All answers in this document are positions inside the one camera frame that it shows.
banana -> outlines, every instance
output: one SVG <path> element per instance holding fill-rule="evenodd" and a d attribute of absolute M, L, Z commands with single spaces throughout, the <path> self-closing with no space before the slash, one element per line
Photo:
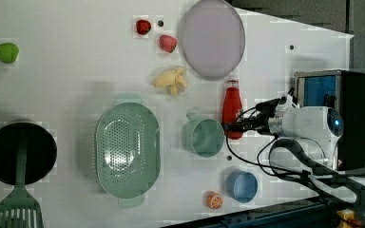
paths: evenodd
<path fill-rule="evenodd" d="M 170 87 L 170 92 L 171 92 L 171 95 L 173 95 L 174 97 L 179 95 L 179 91 L 177 89 L 177 84 L 174 84 Z"/>
<path fill-rule="evenodd" d="M 166 87 L 175 84 L 176 82 L 176 71 L 168 70 L 159 75 L 155 80 L 155 87 Z"/>
<path fill-rule="evenodd" d="M 185 73 L 185 68 L 182 66 L 178 66 L 174 70 L 176 71 L 177 74 L 180 74 L 180 75 Z"/>
<path fill-rule="evenodd" d="M 178 85 L 187 88 L 187 82 L 183 77 L 184 73 L 185 73 L 185 68 L 182 66 L 178 66 L 174 69 L 167 70 L 156 78 L 154 86 L 155 87 L 169 86 L 171 95 L 175 97 L 179 95 Z"/>
<path fill-rule="evenodd" d="M 181 74 L 177 75 L 176 83 L 180 84 L 184 88 L 187 87 L 186 80 L 184 79 L 184 77 Z"/>

white table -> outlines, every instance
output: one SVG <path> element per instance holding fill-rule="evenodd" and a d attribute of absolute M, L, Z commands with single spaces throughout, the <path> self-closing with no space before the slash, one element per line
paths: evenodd
<path fill-rule="evenodd" d="M 203 159 L 183 149 L 181 130 L 188 110 L 221 119 L 223 80 L 206 81 L 190 68 L 181 47 L 172 54 L 156 46 L 161 34 L 177 35 L 179 22 L 196 1 L 0 1 L 0 44 L 20 48 L 12 66 L 0 63 L 0 127 L 26 118 L 44 126 L 58 145 L 53 170 L 27 186 L 41 204 L 45 227 L 159 227 L 205 219 L 316 194 L 268 177 L 257 167 L 221 152 Z M 298 70 L 348 69 L 352 36 L 237 9 L 246 51 L 233 74 L 240 76 L 246 107 L 289 89 Z M 138 38 L 133 22 L 146 15 L 156 26 Z M 165 69 L 188 68 L 188 89 L 172 98 L 151 81 Z M 136 91 L 162 129 L 162 169 L 143 205 L 124 209 L 104 191 L 94 169 L 94 130 L 118 93 Z M 270 138 L 248 132 L 233 148 L 248 160 Z M 229 198 L 224 180 L 234 169 L 252 172 L 259 191 L 249 203 Z M 11 191 L 0 182 L 0 201 Z M 221 209 L 205 206 L 208 191 L 224 198 Z"/>

colander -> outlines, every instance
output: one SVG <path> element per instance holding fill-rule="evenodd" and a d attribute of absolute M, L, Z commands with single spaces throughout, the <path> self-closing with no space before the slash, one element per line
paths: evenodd
<path fill-rule="evenodd" d="M 96 169 L 103 188 L 124 202 L 143 202 L 159 176 L 160 129 L 138 94 L 121 94 L 99 121 Z"/>

red bottle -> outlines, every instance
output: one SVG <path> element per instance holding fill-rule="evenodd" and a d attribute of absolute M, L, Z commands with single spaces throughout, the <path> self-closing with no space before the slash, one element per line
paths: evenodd
<path fill-rule="evenodd" d="M 239 80 L 231 78 L 227 81 L 226 95 L 224 96 L 223 113 L 221 121 L 224 124 L 230 124 L 236 120 L 242 111 Z M 229 132 L 229 139 L 238 140 L 242 137 L 242 132 Z"/>

spatula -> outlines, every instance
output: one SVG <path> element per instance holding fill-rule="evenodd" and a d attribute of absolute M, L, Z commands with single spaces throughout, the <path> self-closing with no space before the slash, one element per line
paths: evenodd
<path fill-rule="evenodd" d="M 27 132 L 20 130 L 18 135 L 16 184 L 13 191 L 0 202 L 0 228 L 43 228 L 40 204 L 29 194 L 25 186 Z"/>

